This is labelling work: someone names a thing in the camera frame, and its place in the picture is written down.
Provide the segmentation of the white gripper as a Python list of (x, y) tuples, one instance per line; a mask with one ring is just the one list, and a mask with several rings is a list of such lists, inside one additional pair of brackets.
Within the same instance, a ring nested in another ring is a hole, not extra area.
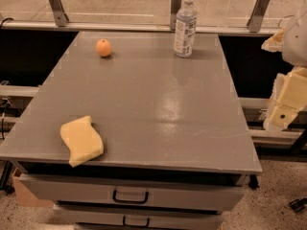
[(307, 3), (289, 21), (285, 32), (280, 29), (264, 41), (261, 49), (272, 53), (282, 51), (283, 59), (295, 66), (287, 75), (277, 74), (263, 124), (265, 130), (281, 131), (307, 106), (307, 69), (304, 68), (307, 66)]

